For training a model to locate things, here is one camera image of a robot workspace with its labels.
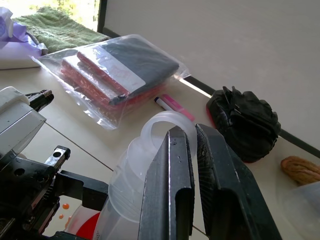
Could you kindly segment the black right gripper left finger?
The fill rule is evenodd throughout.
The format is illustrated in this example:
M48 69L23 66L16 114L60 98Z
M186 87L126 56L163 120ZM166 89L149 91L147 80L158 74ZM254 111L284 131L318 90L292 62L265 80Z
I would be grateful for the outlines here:
M187 240L192 235L195 181L190 144L170 129L145 177L138 239Z

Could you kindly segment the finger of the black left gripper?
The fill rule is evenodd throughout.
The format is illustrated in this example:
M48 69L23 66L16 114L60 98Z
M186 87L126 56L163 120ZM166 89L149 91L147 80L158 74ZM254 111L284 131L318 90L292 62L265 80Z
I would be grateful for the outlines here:
M53 190L56 196L80 200L83 207L92 210L101 210L109 197L107 183L65 170L55 176Z
M81 238L64 231L57 231L53 236L41 236L42 240L80 240Z

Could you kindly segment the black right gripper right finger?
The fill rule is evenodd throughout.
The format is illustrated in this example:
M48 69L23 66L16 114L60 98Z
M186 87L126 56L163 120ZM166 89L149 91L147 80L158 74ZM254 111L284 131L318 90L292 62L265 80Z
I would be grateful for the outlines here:
M214 128L197 124L197 167L205 234L210 240L280 240L250 169Z

